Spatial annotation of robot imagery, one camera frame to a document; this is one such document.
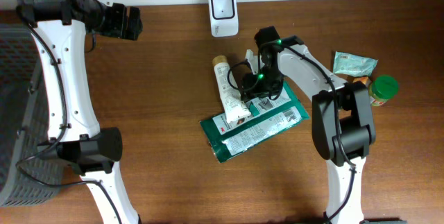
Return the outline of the green lid jar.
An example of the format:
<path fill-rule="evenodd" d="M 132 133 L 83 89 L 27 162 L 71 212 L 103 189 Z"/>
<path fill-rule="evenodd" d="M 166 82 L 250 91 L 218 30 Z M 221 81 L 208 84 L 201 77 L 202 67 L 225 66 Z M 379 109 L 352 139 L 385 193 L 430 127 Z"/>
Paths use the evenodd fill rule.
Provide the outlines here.
<path fill-rule="evenodd" d="M 368 92 L 370 104 L 372 106 L 381 106 L 399 92 L 399 84 L 392 76 L 379 76 L 370 84 Z"/>

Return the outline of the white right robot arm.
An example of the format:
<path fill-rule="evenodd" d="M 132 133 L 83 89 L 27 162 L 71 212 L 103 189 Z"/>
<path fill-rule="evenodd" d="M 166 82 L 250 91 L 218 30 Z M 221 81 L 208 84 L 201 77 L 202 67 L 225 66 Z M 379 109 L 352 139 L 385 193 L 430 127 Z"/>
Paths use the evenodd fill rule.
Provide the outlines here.
<path fill-rule="evenodd" d="M 376 133 L 368 88 L 325 68 L 296 36 L 281 38 L 275 27 L 254 36 L 258 52 L 247 58 L 244 98 L 275 99 L 292 80 L 311 101 L 312 140 L 326 161 L 329 198 L 324 223 L 365 223 L 361 179 Z"/>

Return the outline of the light green wipes packet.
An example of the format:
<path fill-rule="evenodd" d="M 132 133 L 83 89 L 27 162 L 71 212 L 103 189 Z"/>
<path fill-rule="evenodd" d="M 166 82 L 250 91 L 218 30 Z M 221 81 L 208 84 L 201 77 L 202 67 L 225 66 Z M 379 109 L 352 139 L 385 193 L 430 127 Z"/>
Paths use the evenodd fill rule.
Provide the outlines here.
<path fill-rule="evenodd" d="M 377 62 L 378 60 L 372 58 L 336 52 L 334 56 L 333 73 L 353 77 L 370 76 L 377 66 Z"/>

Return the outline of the white tube with gold cap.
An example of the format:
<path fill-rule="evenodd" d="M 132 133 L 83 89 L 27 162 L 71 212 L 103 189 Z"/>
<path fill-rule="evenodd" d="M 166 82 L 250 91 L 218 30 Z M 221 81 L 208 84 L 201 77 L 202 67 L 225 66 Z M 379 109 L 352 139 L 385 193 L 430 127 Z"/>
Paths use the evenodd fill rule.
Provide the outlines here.
<path fill-rule="evenodd" d="M 226 121 L 232 123 L 249 117 L 251 112 L 242 101 L 240 92 L 232 87 L 236 85 L 236 82 L 233 75 L 228 74 L 230 65 L 227 58 L 224 55 L 218 55 L 212 60 L 212 64 Z"/>

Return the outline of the green white package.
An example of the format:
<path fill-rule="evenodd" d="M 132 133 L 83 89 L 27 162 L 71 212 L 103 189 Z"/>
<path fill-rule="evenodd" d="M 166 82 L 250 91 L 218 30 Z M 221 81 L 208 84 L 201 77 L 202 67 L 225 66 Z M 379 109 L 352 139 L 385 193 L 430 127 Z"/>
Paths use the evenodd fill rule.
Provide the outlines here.
<path fill-rule="evenodd" d="M 228 123 L 222 113 L 200 122 L 212 152 L 220 163 L 245 153 L 309 118 L 288 83 L 284 83 L 277 100 L 254 98 L 246 105 L 253 111 L 249 117 Z"/>

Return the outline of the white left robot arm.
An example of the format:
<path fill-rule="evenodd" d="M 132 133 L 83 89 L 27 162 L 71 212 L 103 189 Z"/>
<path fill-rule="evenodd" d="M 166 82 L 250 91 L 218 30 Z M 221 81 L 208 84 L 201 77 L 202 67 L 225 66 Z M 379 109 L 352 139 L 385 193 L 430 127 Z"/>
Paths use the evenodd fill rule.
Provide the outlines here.
<path fill-rule="evenodd" d="M 35 157 L 79 175 L 104 223 L 139 223 L 121 176 L 121 133 L 100 126 L 85 65 L 87 35 L 138 38 L 143 29 L 139 8 L 116 0 L 17 0 L 17 14 L 39 51 L 49 105 L 48 139 Z"/>

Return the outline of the orange tissue pack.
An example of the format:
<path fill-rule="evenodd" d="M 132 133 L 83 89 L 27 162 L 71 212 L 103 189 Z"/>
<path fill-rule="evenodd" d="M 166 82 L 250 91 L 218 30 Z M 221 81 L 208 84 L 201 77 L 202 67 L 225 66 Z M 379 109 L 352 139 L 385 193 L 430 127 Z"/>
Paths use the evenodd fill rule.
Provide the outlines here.
<path fill-rule="evenodd" d="M 367 77 L 367 76 L 363 76 L 363 77 L 355 78 L 355 79 L 353 80 L 353 82 L 354 82 L 354 83 L 356 83 L 356 82 L 361 82 L 361 83 L 363 83 L 366 87 L 369 87 L 369 85 L 371 84 L 371 80 L 370 80 L 370 78 Z"/>

